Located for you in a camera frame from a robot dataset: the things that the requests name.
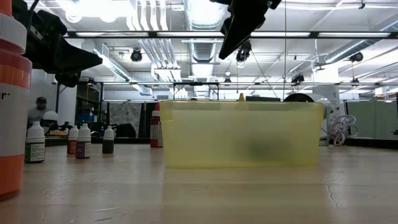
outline bottle label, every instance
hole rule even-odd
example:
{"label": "bottle label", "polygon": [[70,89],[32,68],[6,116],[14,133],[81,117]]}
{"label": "bottle label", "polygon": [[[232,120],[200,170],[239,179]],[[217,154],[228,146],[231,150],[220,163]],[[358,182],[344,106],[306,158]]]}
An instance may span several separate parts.
{"label": "bottle label", "polygon": [[157,140],[159,134],[159,124],[151,125],[150,126],[150,139]]}
{"label": "bottle label", "polygon": [[67,149],[68,154],[76,154],[76,143],[77,141],[74,140],[68,141],[68,149]]}
{"label": "bottle label", "polygon": [[0,71],[0,157],[23,155],[30,73],[5,64]]}
{"label": "bottle label", "polygon": [[76,158],[84,159],[91,156],[91,142],[80,142],[76,143]]}
{"label": "bottle label", "polygon": [[45,159],[45,143],[27,143],[25,145],[25,161],[39,162]]}
{"label": "bottle label", "polygon": [[160,121],[157,131],[158,131],[158,146],[163,147],[162,123]]}

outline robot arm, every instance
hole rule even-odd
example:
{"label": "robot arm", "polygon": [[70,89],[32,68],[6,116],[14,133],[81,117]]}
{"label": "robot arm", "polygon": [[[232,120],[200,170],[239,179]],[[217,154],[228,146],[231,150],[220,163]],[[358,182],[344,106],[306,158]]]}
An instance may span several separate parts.
{"label": "robot arm", "polygon": [[23,56],[33,63],[33,68],[55,74],[62,85],[74,87],[81,71],[102,64],[102,58],[96,54],[68,44],[63,38],[67,28],[58,16],[28,10],[23,0],[12,1],[12,16],[27,28]]}
{"label": "robot arm", "polygon": [[225,35],[220,50],[220,59],[225,59],[243,42],[247,41],[251,33],[260,28],[266,21],[264,14],[268,9],[276,9],[282,0],[210,0],[228,5],[231,17],[224,21],[221,32]]}

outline ceiling pipe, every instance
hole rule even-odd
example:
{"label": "ceiling pipe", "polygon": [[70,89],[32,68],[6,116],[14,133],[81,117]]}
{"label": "ceiling pipe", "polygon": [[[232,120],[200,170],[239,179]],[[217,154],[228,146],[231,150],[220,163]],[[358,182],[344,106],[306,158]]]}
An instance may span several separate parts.
{"label": "ceiling pipe", "polygon": [[[160,0],[160,26],[162,30],[169,30],[167,26],[167,18],[166,18],[166,0]],[[173,68],[178,68],[177,60],[175,58],[174,50],[172,47],[172,41],[170,39],[162,39],[165,50],[169,53],[170,61],[173,64]]]}
{"label": "ceiling pipe", "polygon": [[348,71],[350,71],[350,70],[352,70],[352,69],[354,69],[354,68],[358,68],[358,67],[360,67],[360,66],[362,66],[362,65],[366,65],[368,62],[372,62],[372,60],[375,60],[375,59],[377,59],[377,58],[379,58],[379,57],[383,57],[383,56],[385,56],[385,55],[387,55],[387,54],[389,54],[389,53],[391,53],[391,52],[394,52],[394,51],[396,51],[396,50],[398,50],[398,46],[397,46],[397,47],[394,47],[394,48],[391,48],[390,50],[388,50],[388,51],[386,51],[386,52],[383,52],[383,53],[381,53],[381,54],[378,54],[378,55],[374,56],[373,58],[369,58],[369,59],[367,59],[367,60],[365,60],[365,61],[359,62],[359,63],[357,63],[356,65],[349,66],[348,68],[346,68],[346,69],[340,71],[340,73],[348,72]]}
{"label": "ceiling pipe", "polygon": [[376,71],[366,72],[360,75],[356,75],[355,78],[358,78],[360,81],[366,80],[368,78],[375,77],[376,75],[384,74],[387,72],[391,72],[398,68],[398,62],[391,63],[384,67],[377,69]]}
{"label": "ceiling pipe", "polygon": [[[156,0],[149,0],[149,3],[150,3],[150,26],[152,26],[153,30],[159,30],[159,26],[157,25]],[[163,52],[166,56],[167,63],[164,61],[162,53],[160,53],[160,60],[161,60],[162,64],[167,64],[167,66],[165,66],[165,68],[166,67],[172,68],[173,63],[171,62],[169,51],[167,50],[167,48],[165,46],[164,40],[156,39],[156,40],[154,40],[154,42],[155,42],[156,49],[159,50],[158,46],[161,46],[163,49]]]}
{"label": "ceiling pipe", "polygon": [[[130,17],[126,18],[127,26],[130,30],[141,31],[142,29],[138,20],[137,1],[130,0],[130,3],[131,3],[132,14]],[[148,42],[148,40],[139,39],[138,42],[141,45],[141,47],[144,49],[146,54],[148,55],[152,64],[155,65],[156,68],[162,67],[162,64],[154,57],[155,52],[152,50],[152,47],[150,47],[150,43]]]}
{"label": "ceiling pipe", "polygon": [[[202,0],[184,0],[184,7],[185,24],[188,30],[219,30],[223,25],[226,14],[225,5]],[[208,63],[214,59],[217,44],[194,42],[189,43],[189,46],[194,62]],[[209,79],[214,65],[198,64],[191,67],[193,75]],[[205,96],[207,92],[201,86],[195,87],[194,90],[198,96]]]}
{"label": "ceiling pipe", "polygon": [[[374,28],[374,31],[380,31],[380,32],[397,32],[398,31],[398,14],[390,17],[386,21],[380,23],[378,26]],[[341,60],[344,60],[361,50],[364,50],[382,39],[368,39],[368,40],[353,40],[350,43],[340,47],[338,50],[323,55],[319,56],[319,65],[329,65],[332,63],[339,62]],[[290,72],[294,70],[306,70],[309,67],[311,67],[310,62],[304,62],[301,63],[299,66],[295,67],[292,69]]]}
{"label": "ceiling pipe", "polygon": [[[127,27],[129,28],[129,30],[135,30],[135,27],[132,24],[133,18],[132,17],[127,17],[126,20],[127,20]],[[155,63],[155,58],[151,54],[151,52],[150,52],[150,50],[148,48],[148,43],[146,42],[146,40],[139,39],[138,43],[144,49],[144,52],[148,55],[149,60],[151,60],[151,62],[156,66],[156,68],[158,68],[158,65]]]}
{"label": "ceiling pipe", "polygon": [[[100,58],[103,59],[103,65],[108,68],[112,73],[122,78],[126,82],[138,82],[133,79],[131,74],[127,72],[120,64],[115,62],[113,59],[109,58],[109,49],[107,46],[102,46],[102,52],[94,49],[94,53],[96,53]],[[140,92],[141,95],[144,96],[152,96],[153,90],[151,88],[144,87],[142,85],[132,85],[136,90]]]}
{"label": "ceiling pipe", "polygon": [[[147,22],[147,1],[146,0],[139,0],[141,3],[141,19],[140,23],[142,28],[144,30],[150,30]],[[154,58],[158,63],[160,63],[160,67],[166,68],[166,61],[163,59],[163,55],[159,50],[159,47],[156,45],[156,42],[154,39],[149,39],[150,45],[148,48],[150,48],[151,51],[155,52]]]}

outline white cable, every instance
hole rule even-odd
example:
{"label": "white cable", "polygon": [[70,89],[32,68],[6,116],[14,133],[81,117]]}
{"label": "white cable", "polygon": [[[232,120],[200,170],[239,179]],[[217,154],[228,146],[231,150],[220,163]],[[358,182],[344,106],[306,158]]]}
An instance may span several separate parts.
{"label": "white cable", "polygon": [[[355,137],[358,134],[358,127],[355,125],[356,118],[351,115],[344,115],[336,118],[330,126],[328,137],[334,139],[335,146],[342,146],[348,137]],[[348,134],[348,129],[354,128],[355,135]]]}

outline red liquid bottle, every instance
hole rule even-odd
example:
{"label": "red liquid bottle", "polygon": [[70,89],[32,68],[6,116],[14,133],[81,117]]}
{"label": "red liquid bottle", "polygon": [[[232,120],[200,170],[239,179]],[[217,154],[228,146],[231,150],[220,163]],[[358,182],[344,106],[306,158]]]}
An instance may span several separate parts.
{"label": "red liquid bottle", "polygon": [[150,120],[150,147],[163,147],[162,123],[160,122],[160,105],[155,105]]}

